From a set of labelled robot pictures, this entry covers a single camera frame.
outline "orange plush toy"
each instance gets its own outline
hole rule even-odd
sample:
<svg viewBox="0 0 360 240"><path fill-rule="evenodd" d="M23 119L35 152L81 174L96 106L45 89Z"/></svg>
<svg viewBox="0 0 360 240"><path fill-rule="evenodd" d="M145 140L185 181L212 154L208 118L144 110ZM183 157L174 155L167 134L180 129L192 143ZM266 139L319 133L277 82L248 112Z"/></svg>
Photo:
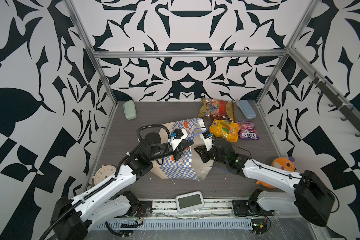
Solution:
<svg viewBox="0 0 360 240"><path fill-rule="evenodd" d="M287 170L287 171L290 171L290 172L294 172L295 171L295 165L293 164L294 162L294 158L293 157L290 157L289 159L285 158L285 157L279 157L279 158L276 158L271 166L272 167L275 167L275 168L279 168L279 169L282 169L282 170ZM276 188L272 185L269 185L265 182L262 182L262 181L257 181L256 184L261 184L263 185L264 187L267 187L267 188Z"/></svg>

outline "checkered paper bag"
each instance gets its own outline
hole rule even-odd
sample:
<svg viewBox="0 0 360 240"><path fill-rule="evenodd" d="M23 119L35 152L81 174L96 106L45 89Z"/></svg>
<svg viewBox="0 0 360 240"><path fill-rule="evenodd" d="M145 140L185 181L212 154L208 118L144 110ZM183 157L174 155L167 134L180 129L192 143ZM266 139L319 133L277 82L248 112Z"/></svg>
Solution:
<svg viewBox="0 0 360 240"><path fill-rule="evenodd" d="M187 139L194 141L194 144L185 150L180 157L179 161L175 162L173 156L165 157L163 165L160 166L157 162L153 162L152 172L162 179L166 178L182 178L192 180L203 180L206 178L213 161L203 163L201 157L194 151L197 146L204 145L204 141L196 133L204 131L205 129L197 129L204 127L204 121L202 118L192 118L176 122L170 122L164 124L170 132L173 132L176 128L185 129L188 133ZM161 142L166 143L168 139L167 133L161 129L160 132Z"/></svg>

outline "patterned wall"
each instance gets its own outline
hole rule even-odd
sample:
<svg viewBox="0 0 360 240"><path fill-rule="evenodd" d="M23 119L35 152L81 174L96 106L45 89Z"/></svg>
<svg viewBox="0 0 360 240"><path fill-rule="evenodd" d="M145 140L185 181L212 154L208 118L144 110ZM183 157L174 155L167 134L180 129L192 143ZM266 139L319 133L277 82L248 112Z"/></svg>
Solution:
<svg viewBox="0 0 360 240"><path fill-rule="evenodd" d="M280 49L309 1L74 0L95 50Z"/></svg>
<svg viewBox="0 0 360 240"><path fill-rule="evenodd" d="M0 239L38 239L80 190L111 108L61 0L0 1Z"/></svg>
<svg viewBox="0 0 360 240"><path fill-rule="evenodd" d="M360 111L360 0L323 0L297 46ZM360 240L360 137L310 81L289 58L261 105L282 153L339 197L331 237Z"/></svg>
<svg viewBox="0 0 360 240"><path fill-rule="evenodd" d="M116 99L255 100L277 57L114 58L100 64Z"/></svg>

